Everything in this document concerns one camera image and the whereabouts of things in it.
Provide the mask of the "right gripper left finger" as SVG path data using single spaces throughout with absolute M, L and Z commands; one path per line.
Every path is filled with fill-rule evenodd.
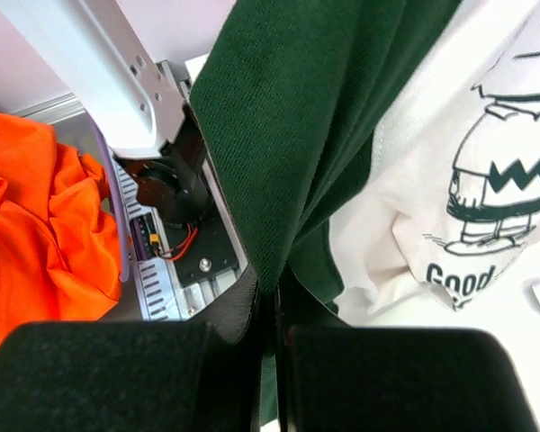
M 186 321 L 20 326 L 0 347 L 0 431 L 257 431 L 252 268 Z

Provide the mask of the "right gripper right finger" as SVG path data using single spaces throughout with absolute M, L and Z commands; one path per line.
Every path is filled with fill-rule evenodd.
M 474 329 L 353 328 L 285 271 L 276 289 L 284 431 L 533 431 L 509 356 Z

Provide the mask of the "green and white t shirt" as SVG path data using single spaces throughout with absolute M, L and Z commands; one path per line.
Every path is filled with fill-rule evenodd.
M 272 313 L 474 329 L 540 431 L 540 1 L 238 1 L 191 92 Z

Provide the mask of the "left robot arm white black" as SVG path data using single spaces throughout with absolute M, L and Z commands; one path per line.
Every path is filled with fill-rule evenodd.
M 212 199 L 206 147 L 176 85 L 114 1 L 0 1 L 0 12 L 67 85 L 163 221 L 195 224 Z

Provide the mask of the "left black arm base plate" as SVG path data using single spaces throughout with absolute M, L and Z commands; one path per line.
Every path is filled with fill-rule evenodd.
M 183 286 L 212 280 L 232 269 L 239 269 L 239 260 L 221 216 L 212 212 L 198 227 L 198 234 L 185 254 L 173 263 Z

